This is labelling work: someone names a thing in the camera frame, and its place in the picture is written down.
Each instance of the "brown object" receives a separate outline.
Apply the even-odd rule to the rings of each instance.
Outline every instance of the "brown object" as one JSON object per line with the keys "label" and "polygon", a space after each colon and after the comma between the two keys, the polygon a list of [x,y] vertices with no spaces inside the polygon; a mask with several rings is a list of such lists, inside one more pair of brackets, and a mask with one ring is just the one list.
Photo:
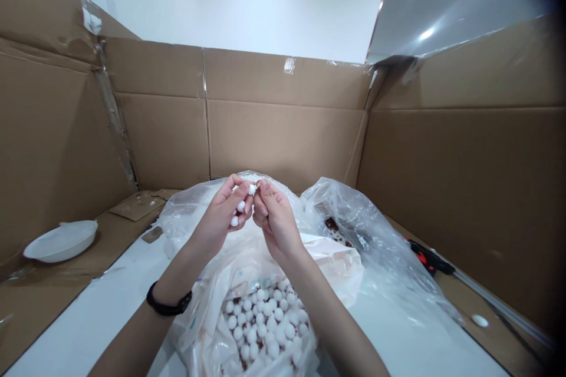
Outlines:
{"label": "brown object", "polygon": [[406,68],[390,72],[358,181],[383,213],[549,332],[566,230],[566,99],[555,68],[540,65],[558,45],[551,22],[438,53],[407,84]]}

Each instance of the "cardboard piece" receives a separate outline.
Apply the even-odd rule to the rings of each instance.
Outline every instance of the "cardboard piece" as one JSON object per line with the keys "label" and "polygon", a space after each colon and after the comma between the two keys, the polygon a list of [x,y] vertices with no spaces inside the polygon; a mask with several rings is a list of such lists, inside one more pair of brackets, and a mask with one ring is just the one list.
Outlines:
{"label": "cardboard piece", "polygon": [[0,285],[0,320],[11,316],[9,324],[0,330],[0,374],[25,352],[92,279],[104,278],[104,272],[161,209],[162,206],[152,210],[138,221],[103,213],[97,218],[94,243],[84,253],[61,263],[33,262],[19,273],[18,278]]}
{"label": "cardboard piece", "polygon": [[[387,217],[393,228],[403,237],[412,239],[425,247],[429,247],[410,231]],[[435,281],[438,283],[446,298],[454,305],[466,322],[463,328],[477,341],[489,354],[515,377],[540,375],[544,371],[542,366],[525,349],[520,341],[505,327],[503,322],[488,306],[484,299],[454,276],[447,276],[437,272]],[[482,328],[474,324],[472,315],[481,315],[488,320],[489,326]],[[515,330],[523,337],[536,353],[548,361],[552,352],[537,342],[521,328],[511,323]]]}

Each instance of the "clear plastic bag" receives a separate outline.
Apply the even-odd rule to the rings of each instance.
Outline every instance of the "clear plastic bag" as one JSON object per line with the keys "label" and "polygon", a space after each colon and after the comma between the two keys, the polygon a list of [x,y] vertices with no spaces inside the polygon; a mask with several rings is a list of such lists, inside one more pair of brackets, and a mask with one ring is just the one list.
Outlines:
{"label": "clear plastic bag", "polygon": [[464,325],[456,308],[411,251],[409,242],[364,194],[323,177],[307,189],[300,200],[304,205],[303,216],[311,220],[310,225],[317,234],[332,239],[339,230],[360,253],[366,269],[372,271],[371,279],[364,281],[364,295],[395,295],[409,318],[418,325],[426,324],[427,313],[436,313],[427,308],[426,303],[439,305],[457,323]]}

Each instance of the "hand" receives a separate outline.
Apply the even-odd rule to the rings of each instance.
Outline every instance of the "hand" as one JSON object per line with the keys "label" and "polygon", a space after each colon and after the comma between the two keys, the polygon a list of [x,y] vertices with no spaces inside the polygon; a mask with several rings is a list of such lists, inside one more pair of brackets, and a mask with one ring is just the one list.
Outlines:
{"label": "hand", "polygon": [[264,232],[269,253],[283,271],[306,252],[289,199],[269,180],[259,180],[254,197],[254,222]]}

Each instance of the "white bowl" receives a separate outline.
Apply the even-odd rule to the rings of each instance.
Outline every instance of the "white bowl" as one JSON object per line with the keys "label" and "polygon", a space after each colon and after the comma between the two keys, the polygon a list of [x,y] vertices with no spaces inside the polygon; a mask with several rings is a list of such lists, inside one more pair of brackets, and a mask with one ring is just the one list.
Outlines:
{"label": "white bowl", "polygon": [[60,262],[83,252],[94,241],[98,223],[76,221],[61,223],[55,230],[35,239],[24,250],[24,256],[42,262]]}

